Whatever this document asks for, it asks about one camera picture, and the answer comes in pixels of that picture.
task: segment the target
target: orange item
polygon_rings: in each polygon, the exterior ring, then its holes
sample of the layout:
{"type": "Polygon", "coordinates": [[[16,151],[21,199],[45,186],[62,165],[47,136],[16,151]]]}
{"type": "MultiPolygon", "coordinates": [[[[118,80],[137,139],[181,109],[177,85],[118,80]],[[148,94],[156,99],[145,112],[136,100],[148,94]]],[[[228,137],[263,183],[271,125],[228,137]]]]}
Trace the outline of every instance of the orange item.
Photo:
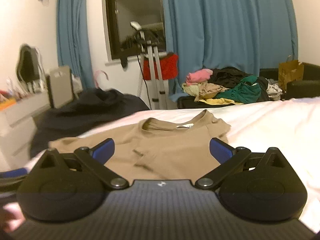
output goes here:
{"type": "MultiPolygon", "coordinates": [[[[177,68],[177,62],[178,62],[178,55],[173,53],[168,53],[167,56],[160,59],[160,67],[161,67],[161,73],[162,73],[162,79],[174,79],[178,75],[178,68],[177,68]]],[[[155,60],[154,62],[154,68],[156,73],[156,79],[159,79],[158,71],[157,71],[157,65],[155,60]]],[[[144,65],[143,65],[143,79],[144,80],[151,80],[150,75],[150,68],[149,68],[149,60],[144,59],[144,65]]]]}
{"type": "Polygon", "coordinates": [[[0,111],[6,109],[7,107],[9,106],[12,106],[16,103],[16,100],[15,99],[8,99],[2,103],[0,103],[0,111]]]}

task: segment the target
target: black sofa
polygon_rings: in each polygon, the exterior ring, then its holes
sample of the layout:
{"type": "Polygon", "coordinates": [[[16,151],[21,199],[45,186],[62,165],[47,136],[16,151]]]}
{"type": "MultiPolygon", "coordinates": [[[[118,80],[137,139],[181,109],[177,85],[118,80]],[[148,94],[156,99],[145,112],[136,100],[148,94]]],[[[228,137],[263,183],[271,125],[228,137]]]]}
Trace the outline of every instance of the black sofa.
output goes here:
{"type": "MultiPolygon", "coordinates": [[[[320,96],[320,66],[303,63],[304,73],[301,81],[293,81],[287,84],[286,100],[291,98],[313,98],[320,96]]],[[[260,76],[266,79],[278,80],[278,69],[261,69],[260,76]]]]}

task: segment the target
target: white dresser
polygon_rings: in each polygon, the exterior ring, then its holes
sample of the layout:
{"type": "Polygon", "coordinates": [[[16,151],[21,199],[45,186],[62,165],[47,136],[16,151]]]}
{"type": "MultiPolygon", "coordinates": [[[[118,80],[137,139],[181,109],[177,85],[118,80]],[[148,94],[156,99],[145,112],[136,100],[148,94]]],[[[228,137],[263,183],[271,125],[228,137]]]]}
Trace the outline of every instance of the white dresser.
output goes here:
{"type": "Polygon", "coordinates": [[[0,111],[0,172],[23,167],[36,131],[33,118],[50,108],[46,92],[0,111]]]}

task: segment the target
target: yellow cloth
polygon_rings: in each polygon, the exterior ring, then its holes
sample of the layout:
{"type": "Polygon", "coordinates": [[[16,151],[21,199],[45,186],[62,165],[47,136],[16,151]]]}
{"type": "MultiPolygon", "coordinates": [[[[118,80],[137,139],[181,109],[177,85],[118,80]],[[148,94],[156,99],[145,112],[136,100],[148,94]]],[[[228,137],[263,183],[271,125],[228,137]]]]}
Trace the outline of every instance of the yellow cloth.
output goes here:
{"type": "Polygon", "coordinates": [[[207,99],[207,100],[199,100],[199,102],[204,102],[207,105],[215,106],[215,105],[229,105],[229,104],[235,104],[235,105],[244,105],[243,103],[237,103],[231,99],[227,98],[219,98],[219,99],[207,99]]]}

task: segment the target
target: black clothing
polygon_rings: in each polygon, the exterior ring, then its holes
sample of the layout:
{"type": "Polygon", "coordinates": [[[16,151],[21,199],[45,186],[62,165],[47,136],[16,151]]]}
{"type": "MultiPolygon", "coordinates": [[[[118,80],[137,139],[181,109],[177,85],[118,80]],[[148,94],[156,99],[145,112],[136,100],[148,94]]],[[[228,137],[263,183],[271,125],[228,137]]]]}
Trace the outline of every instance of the black clothing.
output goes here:
{"type": "Polygon", "coordinates": [[[149,108],[139,97],[117,90],[88,89],[79,100],[48,110],[33,137],[30,157],[47,149],[50,141],[76,137],[100,124],[145,110],[149,108]]]}
{"type": "Polygon", "coordinates": [[[213,74],[211,75],[208,83],[223,86],[225,88],[235,88],[240,81],[251,74],[247,74],[235,67],[226,67],[223,69],[212,69],[213,74]]]}
{"type": "Polygon", "coordinates": [[[261,88],[261,96],[258,98],[257,102],[270,101],[270,98],[267,93],[268,80],[266,80],[264,77],[258,77],[256,82],[259,84],[261,88]]]}

